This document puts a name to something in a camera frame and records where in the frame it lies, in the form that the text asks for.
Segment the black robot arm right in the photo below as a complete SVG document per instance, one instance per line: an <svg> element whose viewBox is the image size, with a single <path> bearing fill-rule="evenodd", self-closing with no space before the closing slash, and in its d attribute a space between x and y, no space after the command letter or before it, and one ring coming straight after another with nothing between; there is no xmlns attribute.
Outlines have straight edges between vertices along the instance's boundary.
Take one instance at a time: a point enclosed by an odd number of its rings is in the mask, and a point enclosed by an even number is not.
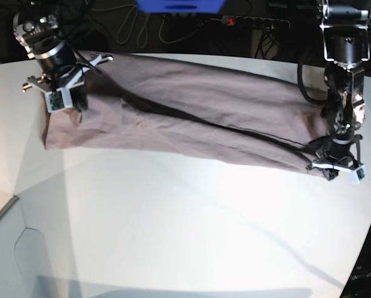
<svg viewBox="0 0 371 298"><path fill-rule="evenodd" d="M39 78L30 76L22 90L38 89L47 111L88 108L84 72L86 66L62 36L55 6L48 1L27 1L13 18L14 37L27 56L42 69Z"/></svg>

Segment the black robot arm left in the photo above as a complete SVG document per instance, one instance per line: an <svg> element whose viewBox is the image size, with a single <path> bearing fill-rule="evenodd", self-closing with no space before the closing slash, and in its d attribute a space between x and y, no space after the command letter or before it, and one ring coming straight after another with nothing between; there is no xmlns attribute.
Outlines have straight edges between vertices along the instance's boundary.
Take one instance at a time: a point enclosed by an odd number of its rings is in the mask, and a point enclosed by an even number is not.
<svg viewBox="0 0 371 298"><path fill-rule="evenodd" d="M297 83L305 100L322 108L328 134L306 145L316 156L306 168L320 170L329 181L345 172L359 184L368 176L360 160L362 136L356 131L365 121L363 64L370 60L371 1L317 1L316 9L327 62L327 99L319 101L308 95L302 63L298 63Z"/></svg>

